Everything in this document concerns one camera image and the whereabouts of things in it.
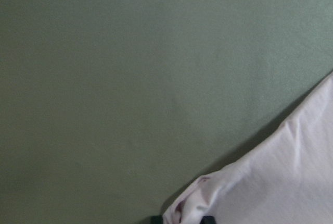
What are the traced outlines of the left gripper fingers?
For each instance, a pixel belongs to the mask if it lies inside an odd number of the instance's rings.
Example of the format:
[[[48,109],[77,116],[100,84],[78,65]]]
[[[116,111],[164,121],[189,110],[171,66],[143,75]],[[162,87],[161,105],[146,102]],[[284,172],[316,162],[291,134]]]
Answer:
[[[150,217],[151,224],[163,224],[162,215],[151,216]],[[215,218],[213,216],[203,216],[200,224],[216,224]]]

